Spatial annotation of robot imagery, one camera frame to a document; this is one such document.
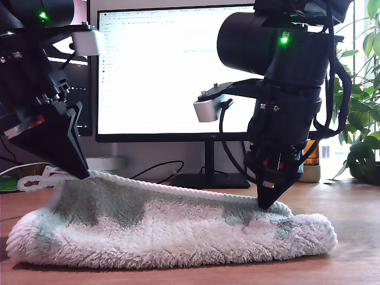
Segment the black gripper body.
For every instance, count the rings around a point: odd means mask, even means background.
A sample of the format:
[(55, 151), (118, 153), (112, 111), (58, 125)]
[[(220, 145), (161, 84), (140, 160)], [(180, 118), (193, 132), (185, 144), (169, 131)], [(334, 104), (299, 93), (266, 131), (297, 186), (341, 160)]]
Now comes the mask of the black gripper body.
[(244, 164), (251, 171), (302, 171), (300, 158), (321, 103), (321, 99), (267, 102), (258, 99), (248, 123), (251, 146)]

